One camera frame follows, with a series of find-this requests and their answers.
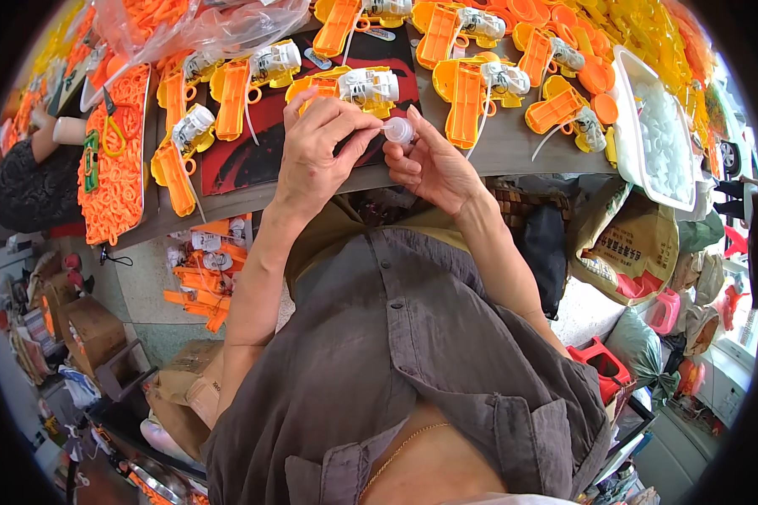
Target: workbench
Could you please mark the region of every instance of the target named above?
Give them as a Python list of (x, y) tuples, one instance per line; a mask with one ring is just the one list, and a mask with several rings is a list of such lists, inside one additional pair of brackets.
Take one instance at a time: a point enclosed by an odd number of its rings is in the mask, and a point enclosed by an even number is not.
[[(314, 18), (299, 32), (312, 30), (320, 27)], [(418, 33), (412, 25), (407, 25), (410, 40), (420, 40), (423, 35)], [(467, 48), (466, 55), (472, 56), (483, 49), (475, 44)], [(518, 61), (522, 55), (514, 47), (510, 35), (500, 41), (493, 49), (500, 56), (507, 57), (510, 61)], [(419, 66), (413, 55), (415, 76), (418, 81), (421, 109), (424, 117), (444, 131), (446, 116), (449, 113), (450, 104), (447, 104), (435, 93), (432, 87), (432, 72)], [(576, 79), (570, 79), (579, 92), (589, 98), (586, 90), (580, 86)], [(198, 94), (206, 88), (198, 89)], [(471, 162), (480, 176), (493, 175), (524, 175), (524, 174), (560, 174), (560, 173), (607, 173), (616, 174), (616, 170), (607, 162), (604, 153), (584, 153), (576, 147), (575, 135), (562, 135), (557, 133), (552, 136), (542, 147), (534, 162), (530, 161), (536, 146), (542, 141), (543, 136), (536, 135), (527, 126), (524, 119), (526, 108), (538, 100), (539, 90), (534, 87), (524, 97), (522, 106), (517, 108), (497, 107), (495, 116), (486, 121), (483, 135), (472, 153)], [(211, 99), (205, 92), (206, 99)], [(158, 141), (165, 135), (165, 110), (154, 106), (157, 113), (157, 138)], [(267, 207), (275, 194), (277, 183), (262, 183), (243, 189), (227, 192), (223, 195), (204, 197), (201, 186), (201, 154), (195, 156), (197, 170), (191, 176), (192, 184), (199, 197), (199, 203), (205, 213), (208, 222), (232, 217), (243, 213), (252, 213)], [(348, 179), (343, 183), (337, 193), (360, 191), (376, 187), (394, 186), (394, 182), (388, 176), (388, 168), (384, 163), (366, 167), (355, 168)], [(187, 217), (178, 217), (171, 208), (171, 200), (166, 187), (158, 187), (160, 212), (152, 213), (151, 217), (143, 221), (138, 227), (129, 230), (118, 237), (118, 245), (113, 250), (121, 250), (135, 244), (145, 242), (154, 237), (161, 237), (181, 229), (202, 224), (199, 210)]]

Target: red plastic stool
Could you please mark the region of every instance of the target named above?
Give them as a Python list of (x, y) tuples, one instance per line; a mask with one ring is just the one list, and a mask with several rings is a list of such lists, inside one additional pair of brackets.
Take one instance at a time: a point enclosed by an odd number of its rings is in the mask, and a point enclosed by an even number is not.
[(677, 316), (680, 313), (680, 296), (666, 288), (657, 295), (657, 302), (657, 305), (651, 309), (647, 324), (660, 335), (668, 335), (677, 323)]
[(604, 347), (598, 337), (593, 337), (593, 345), (582, 351), (567, 346), (567, 352), (574, 360), (591, 365), (598, 371), (598, 384), (604, 405), (608, 405), (617, 391), (631, 380), (627, 368)]
[(747, 239), (742, 237), (732, 226), (724, 225), (724, 232), (728, 235), (730, 242), (732, 242), (728, 249), (724, 251), (724, 257), (729, 258), (736, 253), (746, 255)]

